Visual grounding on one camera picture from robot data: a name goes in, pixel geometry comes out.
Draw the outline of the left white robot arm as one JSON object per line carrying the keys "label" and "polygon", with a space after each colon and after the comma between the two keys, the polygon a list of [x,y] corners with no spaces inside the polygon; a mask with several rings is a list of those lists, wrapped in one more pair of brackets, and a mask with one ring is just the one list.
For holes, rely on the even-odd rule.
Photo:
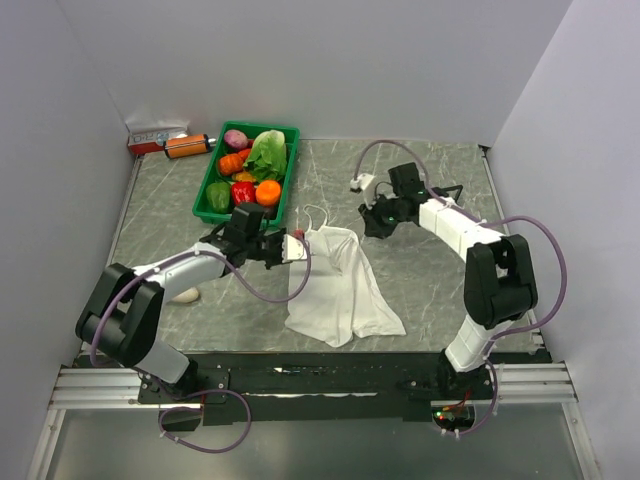
{"label": "left white robot arm", "polygon": [[163,307],[201,283],[238,276],[248,260],[267,269],[283,264],[287,231],[265,227],[264,215],[263,207],[242,203],[228,221],[180,253],[135,268],[107,266],[75,327],[89,346],[91,364],[104,366],[104,355],[155,378],[174,401],[191,399],[198,388],[197,362],[158,337]]}

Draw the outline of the red white carton box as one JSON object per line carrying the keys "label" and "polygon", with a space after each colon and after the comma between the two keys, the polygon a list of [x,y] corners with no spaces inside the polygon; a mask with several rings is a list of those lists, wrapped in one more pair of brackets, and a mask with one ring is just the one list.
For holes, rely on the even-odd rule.
{"label": "red white carton box", "polygon": [[144,156],[149,153],[161,152],[168,140],[187,135],[188,130],[181,127],[131,133],[127,147],[134,157]]}

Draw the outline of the purple onion toy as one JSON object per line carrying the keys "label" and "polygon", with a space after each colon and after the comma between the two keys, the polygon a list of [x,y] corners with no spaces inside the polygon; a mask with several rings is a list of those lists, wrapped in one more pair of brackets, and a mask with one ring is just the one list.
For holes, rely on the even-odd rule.
{"label": "purple onion toy", "polygon": [[223,135],[223,141],[232,151],[240,151],[249,147],[249,138],[237,129],[227,130]]}

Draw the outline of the black square frame stand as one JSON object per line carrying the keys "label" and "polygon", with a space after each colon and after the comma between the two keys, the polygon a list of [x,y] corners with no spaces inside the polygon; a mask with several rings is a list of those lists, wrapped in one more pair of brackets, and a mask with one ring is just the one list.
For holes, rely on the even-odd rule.
{"label": "black square frame stand", "polygon": [[449,187],[434,187],[433,192],[444,200],[452,200],[458,203],[464,187],[462,185],[453,185]]}

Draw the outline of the green bell pepper toy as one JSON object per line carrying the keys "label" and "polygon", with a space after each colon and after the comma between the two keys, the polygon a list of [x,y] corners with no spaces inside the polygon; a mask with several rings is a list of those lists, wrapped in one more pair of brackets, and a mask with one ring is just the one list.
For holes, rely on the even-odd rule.
{"label": "green bell pepper toy", "polygon": [[206,188],[206,198],[211,211],[216,214],[227,214],[231,203],[231,185],[220,181]]}

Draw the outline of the orange fruit toy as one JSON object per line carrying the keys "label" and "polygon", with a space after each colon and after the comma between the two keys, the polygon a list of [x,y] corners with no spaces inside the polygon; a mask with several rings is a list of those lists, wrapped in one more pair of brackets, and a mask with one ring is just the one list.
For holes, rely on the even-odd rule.
{"label": "orange fruit toy", "polygon": [[256,202],[264,207],[275,207],[281,198],[282,186],[275,180],[265,180],[255,189]]}

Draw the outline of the red bell pepper toy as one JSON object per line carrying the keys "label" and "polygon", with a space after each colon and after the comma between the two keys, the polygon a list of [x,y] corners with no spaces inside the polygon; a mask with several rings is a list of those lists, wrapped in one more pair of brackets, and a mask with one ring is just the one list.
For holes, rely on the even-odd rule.
{"label": "red bell pepper toy", "polygon": [[235,182],[231,185],[231,199],[235,206],[243,203],[256,203],[256,188],[252,182]]}

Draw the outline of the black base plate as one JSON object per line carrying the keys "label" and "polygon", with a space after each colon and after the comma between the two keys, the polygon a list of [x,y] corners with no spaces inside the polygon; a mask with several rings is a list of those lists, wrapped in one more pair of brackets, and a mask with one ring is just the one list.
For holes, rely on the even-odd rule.
{"label": "black base plate", "polygon": [[204,425],[260,421],[400,418],[429,422],[438,402],[488,400],[486,367],[457,373],[442,353],[347,352],[192,354],[186,387],[144,375],[143,405],[182,404]]}

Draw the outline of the yellow pepper toy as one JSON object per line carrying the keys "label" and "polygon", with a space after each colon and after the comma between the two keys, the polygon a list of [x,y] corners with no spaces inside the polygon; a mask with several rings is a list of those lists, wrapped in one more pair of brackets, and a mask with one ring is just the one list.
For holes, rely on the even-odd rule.
{"label": "yellow pepper toy", "polygon": [[232,180],[234,182],[249,182],[252,184],[255,184],[257,182],[256,177],[248,171],[241,171],[233,174]]}

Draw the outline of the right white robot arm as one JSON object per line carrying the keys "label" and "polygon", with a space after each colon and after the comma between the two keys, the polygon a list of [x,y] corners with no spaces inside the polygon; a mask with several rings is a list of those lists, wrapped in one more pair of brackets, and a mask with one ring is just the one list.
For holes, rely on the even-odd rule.
{"label": "right white robot arm", "polygon": [[470,371],[484,363],[493,337],[537,304],[529,245],[520,235],[505,235],[470,219],[444,191],[427,189],[415,164],[394,167],[388,174],[389,196],[377,191],[373,175],[350,180],[351,191],[363,195],[359,213],[365,235],[385,239],[399,224],[413,223],[437,236],[465,263],[466,316],[444,350],[449,366],[436,376],[444,396],[459,398],[470,389]]}

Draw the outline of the orange cylinder bottle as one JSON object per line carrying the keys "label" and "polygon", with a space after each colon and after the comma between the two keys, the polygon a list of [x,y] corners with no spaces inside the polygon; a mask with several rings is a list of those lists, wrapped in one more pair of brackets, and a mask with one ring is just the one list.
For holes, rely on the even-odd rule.
{"label": "orange cylinder bottle", "polygon": [[206,134],[189,135],[167,140],[163,150],[167,158],[174,160],[209,153],[216,143],[215,138],[210,138]]}

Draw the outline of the white camisole garment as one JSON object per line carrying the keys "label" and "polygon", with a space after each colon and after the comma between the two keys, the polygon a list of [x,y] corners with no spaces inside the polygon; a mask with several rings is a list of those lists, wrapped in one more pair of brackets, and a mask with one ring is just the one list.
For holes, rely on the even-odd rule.
{"label": "white camisole garment", "polygon": [[337,348],[353,337],[404,336],[399,316],[383,298],[358,235],[328,224],[327,211],[305,205],[306,216],[316,210],[322,223],[309,223],[311,273],[299,295],[288,302],[285,326]]}

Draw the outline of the green lettuce toy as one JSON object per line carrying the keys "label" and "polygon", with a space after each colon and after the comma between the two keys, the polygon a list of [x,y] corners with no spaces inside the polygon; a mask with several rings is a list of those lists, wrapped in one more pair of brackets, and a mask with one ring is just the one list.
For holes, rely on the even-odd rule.
{"label": "green lettuce toy", "polygon": [[287,146],[285,134],[280,130],[260,133],[253,142],[244,162],[247,170],[257,181],[282,181],[287,171]]}

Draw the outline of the green plastic bin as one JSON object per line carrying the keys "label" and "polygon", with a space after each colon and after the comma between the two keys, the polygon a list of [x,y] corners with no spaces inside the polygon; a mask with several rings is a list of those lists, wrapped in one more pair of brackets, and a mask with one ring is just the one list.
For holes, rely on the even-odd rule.
{"label": "green plastic bin", "polygon": [[243,201],[266,209],[265,224],[281,223],[297,156],[293,126],[228,121],[223,124],[192,213],[221,224]]}

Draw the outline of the white radish toy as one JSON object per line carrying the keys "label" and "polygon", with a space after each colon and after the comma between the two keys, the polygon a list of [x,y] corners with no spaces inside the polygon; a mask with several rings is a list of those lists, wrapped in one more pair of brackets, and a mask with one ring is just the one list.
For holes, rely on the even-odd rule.
{"label": "white radish toy", "polygon": [[172,298],[173,303],[190,304],[197,301],[200,297],[199,290],[191,287]]}

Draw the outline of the small orange pumpkin toy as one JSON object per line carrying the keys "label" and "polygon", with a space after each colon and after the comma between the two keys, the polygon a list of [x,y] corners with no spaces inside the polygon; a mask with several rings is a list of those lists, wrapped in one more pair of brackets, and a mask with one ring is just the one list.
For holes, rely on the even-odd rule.
{"label": "small orange pumpkin toy", "polygon": [[232,176],[243,170],[244,159],[238,153],[227,154],[218,160],[217,167],[221,176]]}

